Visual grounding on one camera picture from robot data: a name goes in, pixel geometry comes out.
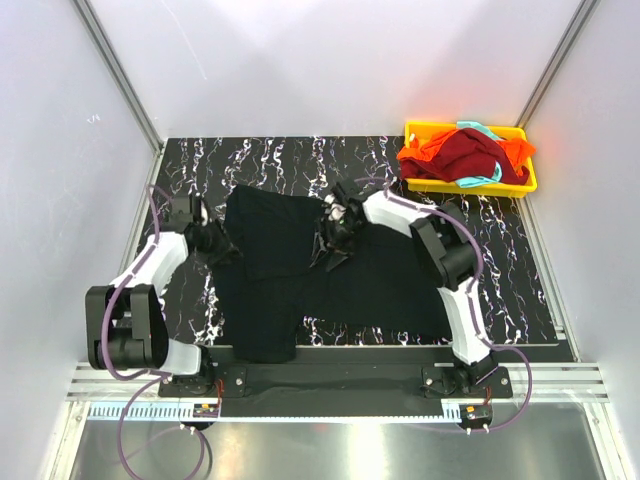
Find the black t shirt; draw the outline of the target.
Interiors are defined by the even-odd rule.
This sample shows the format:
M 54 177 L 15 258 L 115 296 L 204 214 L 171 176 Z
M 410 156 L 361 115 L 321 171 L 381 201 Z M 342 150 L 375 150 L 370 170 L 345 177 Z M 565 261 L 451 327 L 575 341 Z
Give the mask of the black t shirt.
M 224 227 L 241 255 L 212 267 L 224 336 L 236 357 L 282 363 L 296 355 L 304 318 L 448 339 L 443 301 L 419 267 L 411 240 L 381 225 L 356 237 L 352 257 L 334 269 L 312 260 L 320 200 L 238 185 Z

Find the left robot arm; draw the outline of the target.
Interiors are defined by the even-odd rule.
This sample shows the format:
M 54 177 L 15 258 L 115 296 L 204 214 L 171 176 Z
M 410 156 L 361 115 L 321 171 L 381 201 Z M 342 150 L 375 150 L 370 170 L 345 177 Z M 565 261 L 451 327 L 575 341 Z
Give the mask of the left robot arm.
M 214 362 L 205 347 L 169 337 L 160 294 L 191 255 L 213 269 L 239 259 L 240 251 L 199 193 L 172 199 L 164 223 L 151 210 L 154 233 L 140 254 L 111 283 L 86 293 L 88 361 L 117 380 L 156 373 L 203 396 L 219 385 Z

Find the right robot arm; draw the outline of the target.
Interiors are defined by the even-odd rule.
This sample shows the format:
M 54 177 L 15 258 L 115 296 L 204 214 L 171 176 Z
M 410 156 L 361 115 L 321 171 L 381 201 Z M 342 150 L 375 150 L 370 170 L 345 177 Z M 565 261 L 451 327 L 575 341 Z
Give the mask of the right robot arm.
M 348 179 L 323 200 L 316 221 L 312 263 L 331 271 L 353 256 L 357 235 L 368 225 L 382 225 L 412 240 L 419 266 L 435 283 L 452 333 L 453 366 L 442 373 L 442 386 L 425 381 L 423 389 L 444 396 L 490 397 L 490 379 L 498 372 L 494 347 L 481 320 L 478 283 L 483 257 L 464 216 L 452 204 L 427 206 L 389 189 L 365 189 Z

